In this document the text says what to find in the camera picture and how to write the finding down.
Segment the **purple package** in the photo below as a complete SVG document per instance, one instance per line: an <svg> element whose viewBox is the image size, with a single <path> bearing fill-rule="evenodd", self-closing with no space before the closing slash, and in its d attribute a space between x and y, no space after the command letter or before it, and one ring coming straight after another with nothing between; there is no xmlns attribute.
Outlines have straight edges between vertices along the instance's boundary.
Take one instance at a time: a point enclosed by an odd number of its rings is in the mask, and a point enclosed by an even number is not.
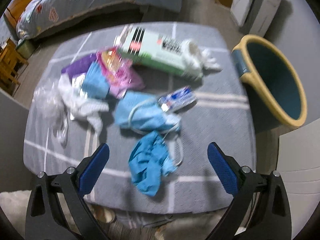
<svg viewBox="0 0 320 240"><path fill-rule="evenodd" d="M72 77L75 75L87 73L91 63L96 60L97 56L95 53L89 54L63 68L61 70L61 74L67 73L70 80L72 80Z"/></svg>

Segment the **crumpled blue nitrile glove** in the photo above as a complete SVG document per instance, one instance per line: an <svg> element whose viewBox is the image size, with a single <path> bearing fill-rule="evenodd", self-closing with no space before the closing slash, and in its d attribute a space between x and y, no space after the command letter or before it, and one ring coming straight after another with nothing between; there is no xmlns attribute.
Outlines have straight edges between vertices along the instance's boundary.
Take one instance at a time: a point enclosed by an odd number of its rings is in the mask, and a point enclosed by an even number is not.
<svg viewBox="0 0 320 240"><path fill-rule="evenodd" d="M140 139L129 158L132 183L139 191L148 196L158 192L161 175L174 172L168 148L157 131L153 131Z"/></svg>
<svg viewBox="0 0 320 240"><path fill-rule="evenodd" d="M134 111L130 124L130 113L139 104L143 105ZM180 130L181 117L176 114L166 114L158 105L156 96L147 93L127 91L116 107L114 118L115 124L120 128L132 129L140 134L153 130L163 133Z"/></svg>
<svg viewBox="0 0 320 240"><path fill-rule="evenodd" d="M89 98L105 99L110 86L101 72L99 63L92 62L82 84L82 90Z"/></svg>

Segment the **tissue box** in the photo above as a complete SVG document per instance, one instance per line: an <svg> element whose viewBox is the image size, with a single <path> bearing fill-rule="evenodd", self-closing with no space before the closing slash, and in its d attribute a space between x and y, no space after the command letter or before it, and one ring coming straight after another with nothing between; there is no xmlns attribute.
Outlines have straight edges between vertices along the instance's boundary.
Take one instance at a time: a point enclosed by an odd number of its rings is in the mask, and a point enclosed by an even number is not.
<svg viewBox="0 0 320 240"><path fill-rule="evenodd" d="M126 25L114 45L123 57L132 59L135 64L194 80L203 76L202 72L186 68L181 43L165 35Z"/></svg>

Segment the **bed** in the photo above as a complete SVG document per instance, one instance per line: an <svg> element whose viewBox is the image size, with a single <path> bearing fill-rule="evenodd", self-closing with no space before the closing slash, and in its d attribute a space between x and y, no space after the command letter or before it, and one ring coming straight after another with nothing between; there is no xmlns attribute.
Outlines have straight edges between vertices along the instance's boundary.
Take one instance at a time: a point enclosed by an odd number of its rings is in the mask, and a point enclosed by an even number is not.
<svg viewBox="0 0 320 240"><path fill-rule="evenodd" d="M6 17L16 29L19 39L34 39L50 34L51 29L69 27L93 12L115 5L153 5L179 12L181 0L14 0L6 10Z"/></svg>

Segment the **clear plastic bag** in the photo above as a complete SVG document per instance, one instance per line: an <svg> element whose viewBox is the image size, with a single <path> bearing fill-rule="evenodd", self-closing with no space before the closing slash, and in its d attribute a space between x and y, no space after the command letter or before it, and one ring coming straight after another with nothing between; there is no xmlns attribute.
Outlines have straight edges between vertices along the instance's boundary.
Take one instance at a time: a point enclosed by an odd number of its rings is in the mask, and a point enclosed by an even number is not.
<svg viewBox="0 0 320 240"><path fill-rule="evenodd" d="M68 135L68 118L58 84L59 80L48 79L35 89L32 101L37 111L41 112L48 122L49 127L52 127L53 135L62 145L65 145Z"/></svg>

